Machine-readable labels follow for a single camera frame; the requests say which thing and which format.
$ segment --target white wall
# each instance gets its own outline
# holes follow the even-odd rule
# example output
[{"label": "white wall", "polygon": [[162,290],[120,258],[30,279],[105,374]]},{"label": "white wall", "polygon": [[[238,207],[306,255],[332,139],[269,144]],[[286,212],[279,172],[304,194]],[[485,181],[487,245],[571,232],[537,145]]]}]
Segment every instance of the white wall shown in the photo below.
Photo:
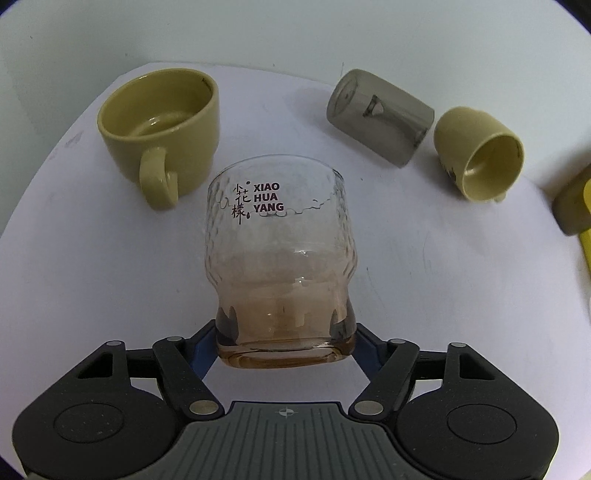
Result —
[{"label": "white wall", "polygon": [[0,17],[0,231],[84,108],[159,60],[331,84],[359,67],[437,116],[497,116],[550,191],[591,163],[591,37],[554,0],[20,0]]}]

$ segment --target triangular cutout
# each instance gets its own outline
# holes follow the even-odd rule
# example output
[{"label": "triangular cutout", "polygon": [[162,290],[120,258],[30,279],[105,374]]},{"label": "triangular cutout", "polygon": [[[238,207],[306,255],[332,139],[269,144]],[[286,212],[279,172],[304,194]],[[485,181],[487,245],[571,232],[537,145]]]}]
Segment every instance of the triangular cutout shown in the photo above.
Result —
[{"label": "triangular cutout", "polygon": [[481,364],[476,362],[470,355],[460,355],[460,377],[472,380],[494,380],[495,376],[488,372]]},{"label": "triangular cutout", "polygon": [[78,378],[106,378],[113,375],[113,354],[102,353],[94,362],[86,367]]}]

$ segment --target silver screw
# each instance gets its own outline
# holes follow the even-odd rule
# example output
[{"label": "silver screw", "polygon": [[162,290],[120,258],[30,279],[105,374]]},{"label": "silver screw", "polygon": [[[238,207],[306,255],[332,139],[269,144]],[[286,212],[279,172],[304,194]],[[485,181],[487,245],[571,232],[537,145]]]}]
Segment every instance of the silver screw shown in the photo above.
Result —
[{"label": "silver screw", "polygon": [[212,400],[197,400],[189,405],[189,410],[195,415],[211,415],[218,408],[217,403]]},{"label": "silver screw", "polygon": [[362,400],[355,404],[355,411],[361,413],[361,415],[379,415],[384,411],[384,407],[381,403],[373,400]]}]

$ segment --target glass cup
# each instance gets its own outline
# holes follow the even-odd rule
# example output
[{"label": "glass cup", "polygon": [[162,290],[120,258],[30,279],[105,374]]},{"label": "glass cup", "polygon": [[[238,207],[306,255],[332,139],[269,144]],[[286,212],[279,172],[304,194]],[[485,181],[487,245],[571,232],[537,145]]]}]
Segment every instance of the glass cup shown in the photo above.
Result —
[{"label": "glass cup", "polygon": [[293,155],[223,170],[207,195],[205,263],[225,363],[297,367],[353,351],[357,253],[336,170]]}]

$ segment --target mug handle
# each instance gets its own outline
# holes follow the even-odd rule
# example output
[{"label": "mug handle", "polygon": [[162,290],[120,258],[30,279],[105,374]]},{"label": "mug handle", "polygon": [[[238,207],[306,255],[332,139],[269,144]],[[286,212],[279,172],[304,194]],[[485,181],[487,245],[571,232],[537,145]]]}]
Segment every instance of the mug handle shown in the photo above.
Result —
[{"label": "mug handle", "polygon": [[177,173],[165,171],[166,149],[149,148],[139,163],[139,186],[154,210],[169,210],[178,202]]}]

